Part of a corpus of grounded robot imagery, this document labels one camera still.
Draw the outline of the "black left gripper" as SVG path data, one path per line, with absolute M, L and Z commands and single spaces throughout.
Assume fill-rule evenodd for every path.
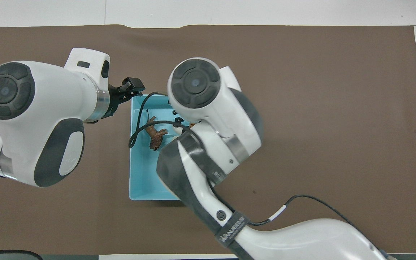
M 128 102 L 136 96 L 142 96 L 145 86 L 141 79 L 127 77 L 120 87 L 112 87 L 112 107 L 117 108 L 120 104 Z

